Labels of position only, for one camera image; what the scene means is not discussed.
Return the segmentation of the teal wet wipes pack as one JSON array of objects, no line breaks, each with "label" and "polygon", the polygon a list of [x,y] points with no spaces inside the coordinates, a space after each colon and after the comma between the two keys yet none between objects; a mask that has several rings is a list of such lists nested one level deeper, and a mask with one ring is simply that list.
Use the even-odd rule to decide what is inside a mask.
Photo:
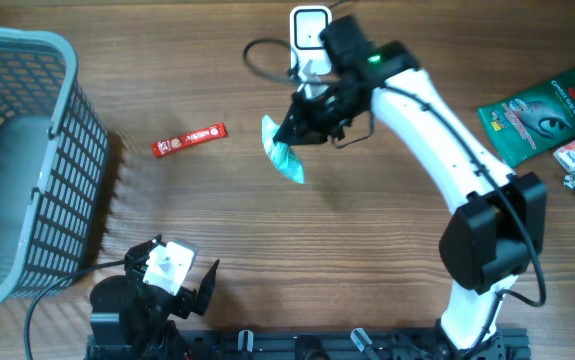
[{"label": "teal wet wipes pack", "polygon": [[261,142],[274,168],[284,177],[298,184],[305,183],[305,173],[300,158],[285,143],[277,142],[274,136],[279,126],[268,115],[261,121]]}]

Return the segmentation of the red coffee stick sachet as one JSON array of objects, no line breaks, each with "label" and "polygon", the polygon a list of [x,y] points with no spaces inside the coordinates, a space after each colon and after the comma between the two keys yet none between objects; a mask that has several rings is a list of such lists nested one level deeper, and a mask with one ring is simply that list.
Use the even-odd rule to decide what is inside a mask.
[{"label": "red coffee stick sachet", "polygon": [[208,141],[225,138],[226,136],[227,130],[225,125],[223,123],[217,123],[167,140],[152,142],[151,150],[155,158],[162,158]]}]

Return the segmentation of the green sponge pack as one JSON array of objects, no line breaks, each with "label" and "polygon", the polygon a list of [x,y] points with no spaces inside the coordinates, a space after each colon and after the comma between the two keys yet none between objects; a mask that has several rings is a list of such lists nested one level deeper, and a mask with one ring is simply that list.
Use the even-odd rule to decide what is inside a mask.
[{"label": "green sponge pack", "polygon": [[501,159],[514,168],[575,139],[575,67],[477,114]]}]

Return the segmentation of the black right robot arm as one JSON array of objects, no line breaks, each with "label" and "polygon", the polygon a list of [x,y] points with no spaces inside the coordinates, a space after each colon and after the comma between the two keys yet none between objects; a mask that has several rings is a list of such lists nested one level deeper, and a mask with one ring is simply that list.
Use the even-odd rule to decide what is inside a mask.
[{"label": "black right robot arm", "polygon": [[439,252],[453,286],[437,342],[453,359],[496,348],[503,300],[522,273],[540,266],[544,184],[534,174],[517,175],[491,154],[406,47],[396,41],[375,46],[354,17],[334,18],[324,6],[296,7],[288,49],[291,106],[281,123],[262,121],[262,144],[273,166],[303,183],[296,147],[345,147],[345,129],[362,113],[385,124],[432,178],[451,213]]}]

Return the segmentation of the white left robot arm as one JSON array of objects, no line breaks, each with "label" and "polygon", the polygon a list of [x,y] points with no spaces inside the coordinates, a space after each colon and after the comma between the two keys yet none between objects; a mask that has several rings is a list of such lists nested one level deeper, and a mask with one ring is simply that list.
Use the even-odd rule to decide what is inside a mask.
[{"label": "white left robot arm", "polygon": [[123,275],[106,278],[90,294],[92,334],[87,359],[179,359],[194,357],[176,316],[206,313],[220,264],[215,261],[200,287],[183,286],[198,249],[162,236],[136,245],[124,256]]}]

